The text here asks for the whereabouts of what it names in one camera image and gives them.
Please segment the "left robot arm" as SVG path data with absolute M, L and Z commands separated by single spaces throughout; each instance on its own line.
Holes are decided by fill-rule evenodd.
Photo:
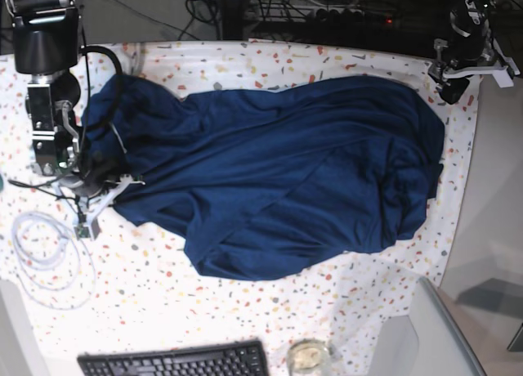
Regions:
M 489 22 L 495 1 L 440 0 L 448 15 L 449 35 L 434 40 L 436 58 L 428 74 L 449 105 L 459 101 L 472 76 L 491 75 L 505 88 L 521 74 L 516 62 L 503 53 Z

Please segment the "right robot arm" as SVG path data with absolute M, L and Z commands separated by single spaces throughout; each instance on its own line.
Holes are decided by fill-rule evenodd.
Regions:
M 82 27 L 83 0 L 5 0 L 12 17 L 16 71 L 31 77 L 25 108 L 32 122 L 33 171 L 47 181 L 34 186 L 65 201 L 75 214 L 74 233 L 96 239 L 98 217 L 114 199 L 139 180 L 118 175 L 116 164 L 87 150 L 92 131 L 116 132 L 113 119 L 123 95 L 123 69 L 106 47 L 88 45 Z M 115 70 L 115 97 L 98 122 L 78 123 L 74 107 L 81 97 L 71 73 L 80 58 L 90 53 L 107 56 Z

